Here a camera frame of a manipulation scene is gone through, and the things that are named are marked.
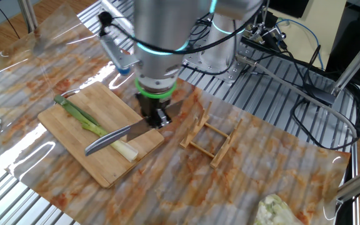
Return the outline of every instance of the transparent plastic sheet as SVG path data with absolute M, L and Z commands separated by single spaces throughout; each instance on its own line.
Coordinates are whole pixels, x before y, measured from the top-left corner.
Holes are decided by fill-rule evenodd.
M 134 76 L 122 77 L 98 38 L 67 5 L 0 54 L 0 166 L 81 224 L 247 224 L 276 193 L 304 224 L 332 224 L 349 154 L 310 145 L 194 86 L 178 81 L 181 114 L 164 144 L 114 187 L 103 189 L 37 120 L 55 94 L 101 81 L 139 112 Z M 217 169 L 179 143 L 212 101 L 209 123 L 239 134 Z M 214 152 L 208 129 L 194 138 Z

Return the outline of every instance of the kitchen knife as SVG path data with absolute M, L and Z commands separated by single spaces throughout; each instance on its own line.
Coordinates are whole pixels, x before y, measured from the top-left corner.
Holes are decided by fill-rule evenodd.
M 177 116 L 180 113 L 181 106 L 183 105 L 183 101 L 179 101 L 177 103 L 172 104 L 171 106 L 166 108 L 166 114 L 172 118 Z M 98 140 L 94 141 L 90 144 L 86 150 L 86 156 L 89 156 L 96 151 L 105 148 L 106 146 L 110 145 L 111 143 L 119 140 L 121 137 L 127 135 L 127 141 L 131 141 L 134 138 L 148 132 L 152 127 L 146 121 L 146 118 L 116 131 L 113 131 L 103 137 L 100 137 Z

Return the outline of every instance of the knife handle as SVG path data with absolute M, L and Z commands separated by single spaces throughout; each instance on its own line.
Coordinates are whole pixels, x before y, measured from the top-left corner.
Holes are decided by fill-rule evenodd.
M 106 146 L 112 144 L 113 142 L 119 140 L 121 137 L 127 135 L 130 131 L 130 126 L 125 126 L 121 129 L 118 129 L 116 131 L 113 131 L 105 136 L 100 137 L 96 141 L 94 141 L 92 144 L 90 144 L 88 147 L 86 147 L 85 153 L 86 156 L 89 156 L 92 153 L 95 153 L 96 151 L 101 150 L 102 148 L 105 148 Z

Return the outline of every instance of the blue cable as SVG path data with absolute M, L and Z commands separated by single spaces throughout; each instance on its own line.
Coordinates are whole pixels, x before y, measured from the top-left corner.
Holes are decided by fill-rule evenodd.
M 315 39 L 316 39 L 316 44 L 319 45 L 318 37 L 316 37 L 316 35 L 313 33 L 313 31 L 311 31 L 308 27 L 306 27 L 305 25 L 301 24 L 300 22 L 293 21 L 292 19 L 283 19 L 283 20 L 280 20 L 279 22 L 276 23 L 276 27 L 279 29 L 278 24 L 281 23 L 281 22 L 284 22 L 284 21 L 291 21 L 291 22 L 296 23 L 296 24 L 304 27 L 305 29 L 307 29 L 307 30 L 315 37 Z M 321 67 L 322 67 L 322 70 L 324 70 L 324 66 L 323 66 L 322 57 L 321 57 L 321 55 L 320 55 L 320 52 L 319 52 L 319 55 L 318 55 L 318 56 L 319 56 L 319 62 L 320 62 L 320 65 L 321 65 Z
M 275 26 L 279 30 L 279 32 L 281 33 L 279 26 L 277 24 Z

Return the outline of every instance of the metal grating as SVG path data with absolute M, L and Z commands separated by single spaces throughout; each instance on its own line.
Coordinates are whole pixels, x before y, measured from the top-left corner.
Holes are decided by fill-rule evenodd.
M 130 21 L 133 20 L 133 2 L 131 0 L 112 1 Z M 78 17 L 93 33 L 97 33 L 99 23 L 97 14 L 101 10 L 97 2 L 80 13 Z M 123 35 L 119 35 L 120 47 L 130 51 L 133 43 Z M 241 46 L 240 54 L 259 59 L 265 54 L 248 46 Z M 296 68 L 289 62 L 278 57 L 261 61 L 269 70 L 279 77 L 301 85 Z M 183 69 L 179 77 L 207 92 L 229 102 L 295 136 L 312 143 L 301 128 L 290 117 L 290 109 L 300 100 L 300 96 L 288 88 L 262 76 L 255 68 L 246 67 L 246 72 L 238 77 L 233 84 L 225 83 L 214 76 Z M 326 88 L 332 81 L 312 74 L 312 80 L 319 88 Z M 342 92 L 334 109 L 343 113 L 350 120 L 356 119 L 356 106 L 348 92 Z M 297 117 L 325 146 L 343 145 L 352 139 L 344 124 L 321 108 L 310 104 L 301 106 L 296 111 Z M 352 153 L 353 176 L 357 174 L 356 144 L 341 151 Z M 354 203 L 353 214 L 358 221 L 358 201 Z M 68 215 L 47 202 L 33 190 L 29 189 L 5 170 L 0 168 L 0 224 L 78 224 Z

